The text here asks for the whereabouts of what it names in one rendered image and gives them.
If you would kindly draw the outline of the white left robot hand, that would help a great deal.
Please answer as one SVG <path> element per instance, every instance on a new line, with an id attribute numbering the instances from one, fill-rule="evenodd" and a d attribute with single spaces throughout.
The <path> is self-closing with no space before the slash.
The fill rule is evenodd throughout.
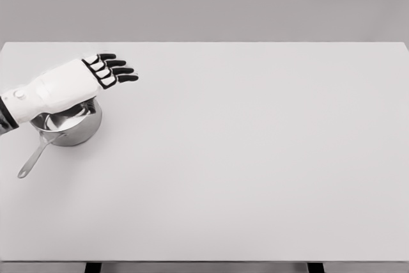
<path id="1" fill-rule="evenodd" d="M 137 72 L 113 53 L 73 59 L 36 78 L 42 113 L 58 113 L 96 97 L 124 82 L 136 82 Z"/>

